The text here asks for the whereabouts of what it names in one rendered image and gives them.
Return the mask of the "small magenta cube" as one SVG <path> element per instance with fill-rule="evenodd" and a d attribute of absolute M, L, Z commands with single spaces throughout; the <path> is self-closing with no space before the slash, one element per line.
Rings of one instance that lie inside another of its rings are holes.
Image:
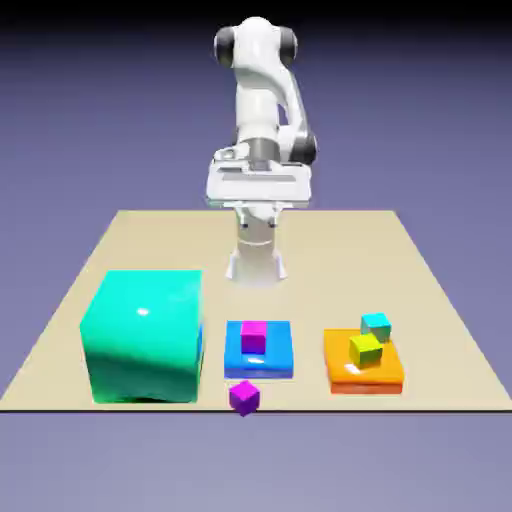
<path fill-rule="evenodd" d="M 243 321 L 240 330 L 241 352 L 262 355 L 266 352 L 267 322 Z"/>

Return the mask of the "small yellow cube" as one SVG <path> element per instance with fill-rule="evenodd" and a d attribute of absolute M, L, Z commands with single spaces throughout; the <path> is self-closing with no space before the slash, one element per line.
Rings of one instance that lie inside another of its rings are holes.
<path fill-rule="evenodd" d="M 373 333 L 359 334 L 349 338 L 349 356 L 359 369 L 378 365 L 381 361 L 383 345 Z"/>

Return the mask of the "small cyan cube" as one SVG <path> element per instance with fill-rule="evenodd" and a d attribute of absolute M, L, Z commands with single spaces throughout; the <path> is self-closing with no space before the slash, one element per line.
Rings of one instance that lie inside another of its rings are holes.
<path fill-rule="evenodd" d="M 391 322 L 382 312 L 366 313 L 361 317 L 360 333 L 372 333 L 380 343 L 390 341 L 391 328 Z"/>

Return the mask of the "large blue box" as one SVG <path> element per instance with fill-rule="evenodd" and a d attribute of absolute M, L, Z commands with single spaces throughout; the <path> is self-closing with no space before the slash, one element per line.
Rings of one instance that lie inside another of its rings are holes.
<path fill-rule="evenodd" d="M 244 354 L 241 349 L 242 322 L 226 325 L 224 377 L 227 379 L 291 379 L 294 354 L 291 325 L 288 321 L 269 321 L 266 352 Z"/>

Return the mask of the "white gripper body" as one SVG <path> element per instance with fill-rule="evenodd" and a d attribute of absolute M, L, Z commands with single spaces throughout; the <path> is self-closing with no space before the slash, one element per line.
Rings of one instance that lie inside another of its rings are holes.
<path fill-rule="evenodd" d="M 278 203 L 307 205 L 311 199 L 311 168 L 270 161 L 264 170 L 253 170 L 245 160 L 212 162 L 206 197 L 214 205 Z"/>

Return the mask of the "large teal box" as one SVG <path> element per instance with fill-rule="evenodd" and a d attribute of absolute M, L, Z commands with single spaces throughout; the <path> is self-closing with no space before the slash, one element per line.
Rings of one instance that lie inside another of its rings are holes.
<path fill-rule="evenodd" d="M 202 272 L 107 271 L 80 335 L 95 402 L 195 402 L 203 360 Z"/>

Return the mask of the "small purple cube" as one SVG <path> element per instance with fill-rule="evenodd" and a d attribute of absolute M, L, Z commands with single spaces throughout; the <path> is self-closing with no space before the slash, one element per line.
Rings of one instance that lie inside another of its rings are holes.
<path fill-rule="evenodd" d="M 260 390 L 244 380 L 229 389 L 229 404 L 240 416 L 247 416 L 259 408 Z"/>

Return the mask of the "large orange box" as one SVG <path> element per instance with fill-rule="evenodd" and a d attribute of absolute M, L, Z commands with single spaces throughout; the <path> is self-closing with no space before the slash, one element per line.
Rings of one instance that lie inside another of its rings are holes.
<path fill-rule="evenodd" d="M 382 345 L 380 361 L 359 368 L 350 355 L 350 339 L 359 335 L 357 329 L 325 329 L 324 359 L 333 394 L 402 393 L 405 373 L 395 345 L 391 340 Z"/>

